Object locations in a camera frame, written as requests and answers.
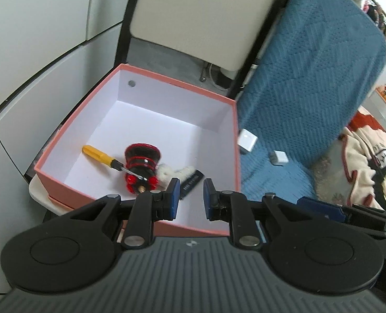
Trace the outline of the red black toy device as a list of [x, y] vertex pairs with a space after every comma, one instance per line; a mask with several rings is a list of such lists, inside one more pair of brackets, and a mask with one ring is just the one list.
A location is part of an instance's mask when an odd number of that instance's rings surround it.
[[134, 143], [124, 152], [125, 168], [142, 177], [138, 179], [132, 174], [125, 174], [126, 188], [132, 194], [157, 189], [157, 165], [161, 154], [157, 147], [147, 143]]

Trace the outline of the small white charger plug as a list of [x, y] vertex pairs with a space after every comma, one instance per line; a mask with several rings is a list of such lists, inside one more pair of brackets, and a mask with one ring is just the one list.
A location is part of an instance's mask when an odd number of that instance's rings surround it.
[[288, 164], [289, 159], [287, 154], [283, 151], [272, 151], [269, 154], [269, 161], [272, 165], [284, 166]]

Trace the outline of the blue quilted sofa cover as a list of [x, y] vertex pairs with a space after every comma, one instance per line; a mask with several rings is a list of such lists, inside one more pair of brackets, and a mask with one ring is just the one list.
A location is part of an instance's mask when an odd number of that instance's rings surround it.
[[[238, 125], [256, 135], [242, 155], [241, 190], [296, 202], [315, 196], [310, 166], [338, 138], [386, 65], [386, 40], [353, 0], [289, 0], [237, 102]], [[272, 165], [283, 151], [289, 162]]]

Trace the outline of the white cabinet with items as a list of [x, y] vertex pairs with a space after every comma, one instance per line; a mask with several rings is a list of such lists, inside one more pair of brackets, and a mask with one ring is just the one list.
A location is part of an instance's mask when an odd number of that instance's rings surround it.
[[365, 100], [365, 108], [376, 118], [386, 130], [386, 85], [371, 91]]

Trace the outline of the yellow handled screwdriver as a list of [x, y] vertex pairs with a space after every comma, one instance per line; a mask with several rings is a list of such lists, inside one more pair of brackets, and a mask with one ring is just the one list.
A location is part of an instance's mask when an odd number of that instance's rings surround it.
[[104, 165], [107, 165], [108, 167], [110, 167], [112, 169], [133, 175], [135, 178], [143, 180], [143, 181], [147, 180], [145, 177], [142, 177], [141, 175], [136, 174], [135, 172], [132, 172], [132, 171], [126, 169], [122, 162], [120, 162], [117, 159], [109, 156], [108, 154], [94, 148], [93, 146], [84, 145], [82, 147], [82, 152], [86, 156], [88, 156], [88, 157], [90, 157], [90, 158], [92, 158], [92, 159], [94, 159], [94, 160], [96, 160]]

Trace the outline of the black flat label card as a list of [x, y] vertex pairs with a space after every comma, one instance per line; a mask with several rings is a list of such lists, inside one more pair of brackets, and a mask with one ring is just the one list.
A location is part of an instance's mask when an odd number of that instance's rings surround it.
[[204, 178], [204, 174], [195, 170], [180, 186], [179, 199], [184, 199]]

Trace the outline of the large white charger plug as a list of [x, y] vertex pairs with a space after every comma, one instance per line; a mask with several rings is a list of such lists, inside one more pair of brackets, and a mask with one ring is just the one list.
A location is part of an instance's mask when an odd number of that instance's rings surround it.
[[258, 137], [246, 129], [241, 129], [238, 134], [238, 146], [241, 154], [252, 152]]

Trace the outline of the beige chair with black frame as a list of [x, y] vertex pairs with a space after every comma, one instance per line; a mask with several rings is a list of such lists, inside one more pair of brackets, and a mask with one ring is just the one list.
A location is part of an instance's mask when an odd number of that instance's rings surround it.
[[288, 0], [128, 0], [115, 66], [127, 62], [132, 38], [213, 64], [236, 76], [235, 99]]

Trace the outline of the pink cardboard box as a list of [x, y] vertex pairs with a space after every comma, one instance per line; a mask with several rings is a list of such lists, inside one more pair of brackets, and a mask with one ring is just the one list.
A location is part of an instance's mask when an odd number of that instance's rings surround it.
[[68, 118], [36, 164], [49, 200], [75, 209], [107, 194], [130, 200], [124, 174], [85, 156], [84, 145], [118, 159], [133, 143], [157, 147], [174, 170], [192, 166], [218, 190], [240, 190], [233, 100], [121, 65]]

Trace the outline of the red cream patterned blanket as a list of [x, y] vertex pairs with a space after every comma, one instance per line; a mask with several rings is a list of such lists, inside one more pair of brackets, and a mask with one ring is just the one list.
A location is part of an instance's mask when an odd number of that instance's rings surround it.
[[366, 108], [311, 169], [319, 200], [386, 210], [386, 131]]

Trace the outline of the white fluffy brush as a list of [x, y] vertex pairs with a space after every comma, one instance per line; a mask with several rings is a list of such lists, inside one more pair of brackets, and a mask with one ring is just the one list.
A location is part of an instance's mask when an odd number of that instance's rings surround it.
[[192, 166], [184, 167], [180, 170], [174, 170], [172, 167], [166, 164], [160, 164], [156, 170], [156, 176], [158, 184], [161, 187], [167, 187], [172, 178], [178, 178], [181, 183], [186, 181], [195, 172], [195, 168]]

